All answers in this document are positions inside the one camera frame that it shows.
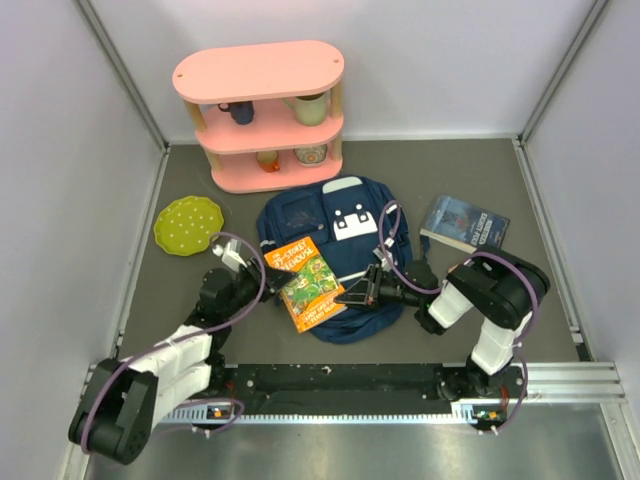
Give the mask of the orange treehouse paperback book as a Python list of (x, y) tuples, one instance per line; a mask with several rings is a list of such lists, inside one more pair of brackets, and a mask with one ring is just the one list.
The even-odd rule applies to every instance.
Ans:
[(342, 313), (335, 298), (345, 292), (310, 236), (265, 254), (267, 264), (294, 273), (281, 290), (298, 333), (304, 333)]

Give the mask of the navy blue student backpack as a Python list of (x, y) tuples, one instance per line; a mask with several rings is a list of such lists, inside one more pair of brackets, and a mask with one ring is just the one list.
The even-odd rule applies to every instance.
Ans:
[[(370, 264), (380, 263), (378, 220), (383, 207), (395, 200), (383, 183), (363, 176), (341, 176), (288, 189), (265, 204), (256, 227), (264, 254), (310, 236), (340, 283), (348, 289)], [(396, 267), (413, 261), (409, 226), (404, 213), (387, 246)], [(347, 308), (311, 329), (317, 339), (338, 345), (367, 339), (393, 325), (403, 313), (401, 304), (376, 311)]]

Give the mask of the blue Nineteen Eighty-Four book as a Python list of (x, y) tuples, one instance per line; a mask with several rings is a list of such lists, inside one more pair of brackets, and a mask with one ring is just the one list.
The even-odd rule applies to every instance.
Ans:
[(448, 195), (432, 202), (420, 235), (458, 250), (473, 253), (478, 248), (501, 248), (510, 220), (489, 210)]

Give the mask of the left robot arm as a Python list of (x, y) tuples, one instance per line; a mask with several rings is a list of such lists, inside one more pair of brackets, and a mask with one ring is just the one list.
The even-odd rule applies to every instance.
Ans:
[(155, 427), (193, 395), (216, 396), (227, 374), (216, 366), (232, 326), (258, 303), (278, 295), (296, 273), (270, 267), (246, 241), (230, 235), (213, 253), (221, 266), (207, 271), (195, 307), (166, 339), (124, 360), (99, 362), (68, 428), (68, 440), (86, 454), (121, 465), (133, 462)]

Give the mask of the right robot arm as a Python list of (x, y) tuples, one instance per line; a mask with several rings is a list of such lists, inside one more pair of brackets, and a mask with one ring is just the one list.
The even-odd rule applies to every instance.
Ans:
[(551, 282), (536, 265), (496, 247), (482, 247), (439, 281), (426, 260), (414, 260), (403, 273), (371, 265), (335, 302), (375, 311), (391, 304), (416, 309), (427, 332), (442, 335), (472, 309), (483, 315), (479, 338), (464, 368), (444, 368), (439, 395), (458, 400), (501, 388), (514, 350), (526, 334)]

